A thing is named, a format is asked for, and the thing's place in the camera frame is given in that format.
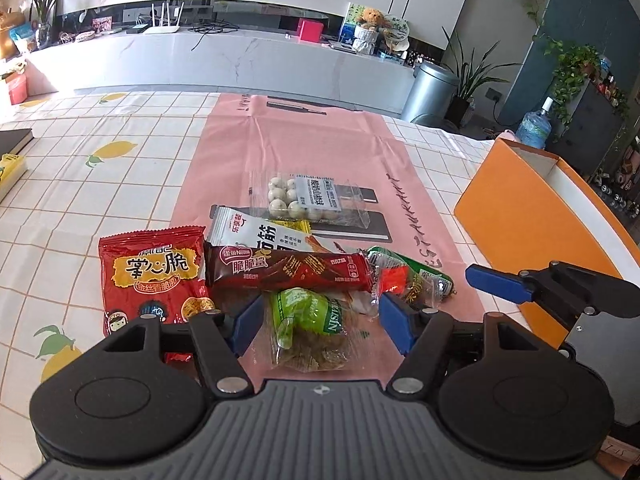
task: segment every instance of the water bottle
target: water bottle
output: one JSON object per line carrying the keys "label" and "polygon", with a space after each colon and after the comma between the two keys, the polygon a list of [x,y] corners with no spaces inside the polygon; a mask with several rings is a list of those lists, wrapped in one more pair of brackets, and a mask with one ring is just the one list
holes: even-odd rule
{"label": "water bottle", "polygon": [[537,112],[529,112],[524,116],[520,123],[520,127],[516,132],[516,137],[521,143],[543,150],[546,138],[551,133],[551,123],[548,114],[554,100],[551,97],[546,98],[542,110]]}

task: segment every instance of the pink tablecloth section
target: pink tablecloth section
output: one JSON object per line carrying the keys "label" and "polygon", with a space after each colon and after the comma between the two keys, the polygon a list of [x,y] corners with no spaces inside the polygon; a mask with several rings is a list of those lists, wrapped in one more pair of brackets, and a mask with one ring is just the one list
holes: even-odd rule
{"label": "pink tablecloth section", "polygon": [[[224,94],[200,137],[172,225],[208,227],[212,204],[248,206],[250,172],[265,170],[331,176],[337,183],[349,181],[373,189],[378,203],[368,203],[367,209],[384,215],[393,240],[386,246],[441,267],[453,277],[458,291],[442,309],[459,320],[482,319],[481,301],[465,281],[466,265],[404,144],[393,137],[382,117],[264,96]],[[378,244],[345,243],[361,248]],[[375,344],[369,346],[362,365],[345,373],[385,383],[401,358],[377,321],[363,323]],[[282,370],[269,370],[259,353],[255,349],[242,359],[254,383],[265,376],[289,376]]]}

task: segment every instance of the cartoon face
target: cartoon face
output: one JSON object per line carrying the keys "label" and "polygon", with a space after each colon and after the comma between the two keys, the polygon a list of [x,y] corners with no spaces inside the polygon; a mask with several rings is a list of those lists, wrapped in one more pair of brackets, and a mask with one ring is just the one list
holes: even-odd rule
{"label": "cartoon face", "polygon": [[116,311],[109,314],[108,323],[111,333],[121,329],[127,324],[127,315],[124,312]]}
{"label": "cartoon face", "polygon": [[160,318],[160,321],[164,322],[166,320],[166,314],[164,312],[164,303],[161,301],[150,300],[145,301],[142,305],[140,305],[140,309],[138,310],[138,314],[142,316],[143,314],[154,314]]}

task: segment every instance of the white bottle cap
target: white bottle cap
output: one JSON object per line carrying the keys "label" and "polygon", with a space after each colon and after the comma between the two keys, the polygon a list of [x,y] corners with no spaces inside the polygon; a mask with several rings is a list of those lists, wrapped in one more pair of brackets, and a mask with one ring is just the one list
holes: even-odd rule
{"label": "white bottle cap", "polygon": [[545,112],[550,112],[551,107],[554,105],[554,99],[552,97],[547,97],[545,103],[542,105],[542,109]]}

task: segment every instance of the blue gripper pad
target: blue gripper pad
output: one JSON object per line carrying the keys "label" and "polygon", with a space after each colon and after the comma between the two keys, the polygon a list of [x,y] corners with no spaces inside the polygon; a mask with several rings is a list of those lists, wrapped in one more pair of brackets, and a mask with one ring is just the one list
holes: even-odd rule
{"label": "blue gripper pad", "polygon": [[466,282],[498,298],[521,304],[533,301],[533,293],[517,275],[473,264],[466,270]]}
{"label": "blue gripper pad", "polygon": [[411,330],[409,317],[400,308],[389,293],[383,294],[378,303],[378,313],[380,315],[380,325],[385,329],[387,335],[394,342],[398,351],[407,355],[414,347],[417,337]]}
{"label": "blue gripper pad", "polygon": [[231,351],[236,357],[244,355],[249,348],[249,345],[262,326],[263,319],[264,309],[262,307],[262,296],[259,296],[240,316],[236,317],[234,331],[231,339],[227,341],[229,348],[231,348]]}

